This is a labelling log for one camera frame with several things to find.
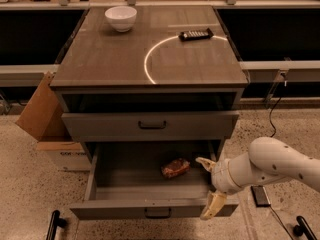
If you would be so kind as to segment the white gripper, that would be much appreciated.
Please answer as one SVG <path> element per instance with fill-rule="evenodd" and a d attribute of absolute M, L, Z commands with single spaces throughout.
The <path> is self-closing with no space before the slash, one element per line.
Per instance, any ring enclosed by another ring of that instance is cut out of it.
<path fill-rule="evenodd" d="M 217 191 L 209 191 L 204 209 L 201 212 L 201 220 L 209 220 L 215 217 L 226 203 L 227 195 L 233 195 L 241 190 L 234 182 L 229 171 L 230 159 L 225 159 L 215 163 L 214 161 L 197 157 L 195 161 L 203 168 L 211 172 L 211 181 Z"/>

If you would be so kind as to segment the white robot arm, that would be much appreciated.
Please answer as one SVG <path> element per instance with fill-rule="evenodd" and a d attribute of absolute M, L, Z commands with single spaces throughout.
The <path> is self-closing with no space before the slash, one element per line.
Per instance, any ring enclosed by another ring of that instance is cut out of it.
<path fill-rule="evenodd" d="M 215 217 L 226 203 L 227 196 L 242 191 L 249 185 L 267 185 L 298 180 L 320 192 L 320 160 L 308 157 L 286 143 L 271 137 L 260 137 L 251 142 L 248 152 L 233 159 L 214 162 L 197 157 L 211 174 L 215 192 L 209 191 L 200 218 Z"/>

